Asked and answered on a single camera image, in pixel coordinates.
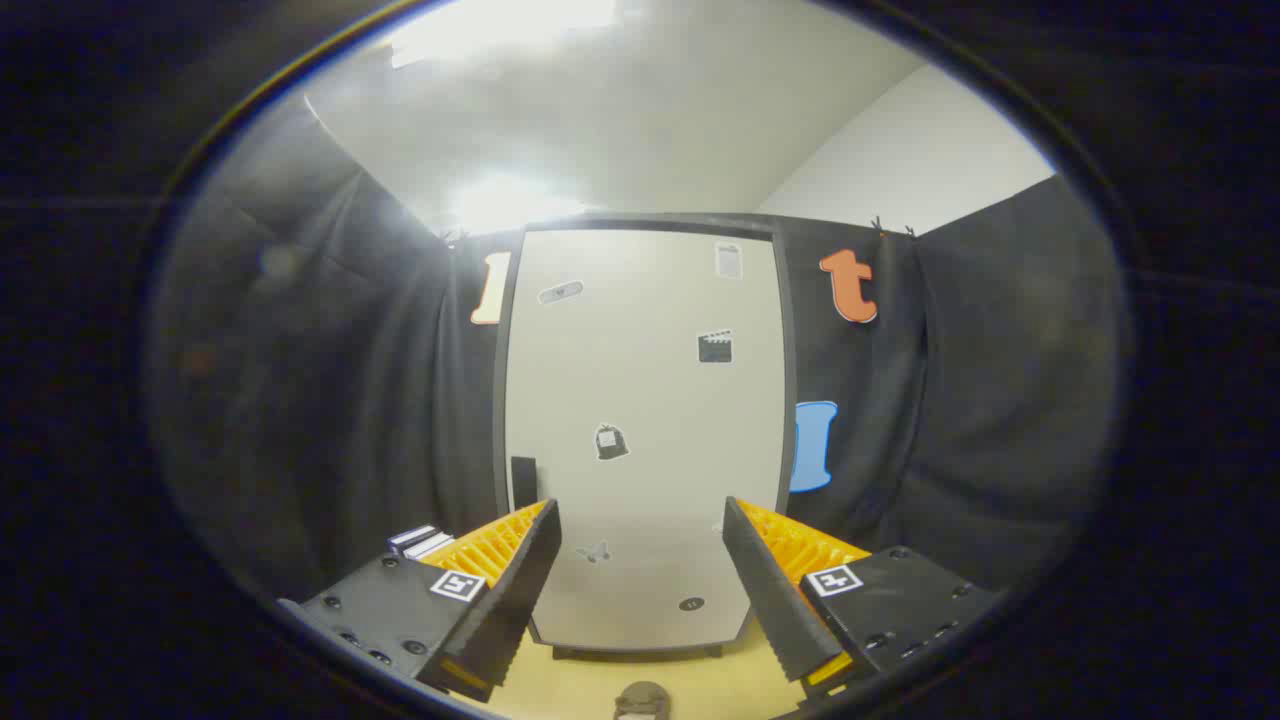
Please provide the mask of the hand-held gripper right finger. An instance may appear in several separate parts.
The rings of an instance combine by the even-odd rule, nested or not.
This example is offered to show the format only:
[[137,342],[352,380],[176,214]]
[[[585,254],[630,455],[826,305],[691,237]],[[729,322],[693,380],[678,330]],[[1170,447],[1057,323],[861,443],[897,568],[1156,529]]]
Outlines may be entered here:
[[948,648],[1001,600],[920,551],[860,550],[741,498],[724,501],[722,541],[783,675],[809,701]]

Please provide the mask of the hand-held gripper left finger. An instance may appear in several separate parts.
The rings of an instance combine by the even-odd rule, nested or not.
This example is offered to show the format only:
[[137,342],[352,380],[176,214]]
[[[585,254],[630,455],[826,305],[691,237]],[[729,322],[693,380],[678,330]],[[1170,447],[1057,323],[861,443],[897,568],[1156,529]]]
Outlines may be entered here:
[[488,702],[506,682],[561,539],[553,498],[463,536],[421,525],[312,597],[280,606],[399,683]]

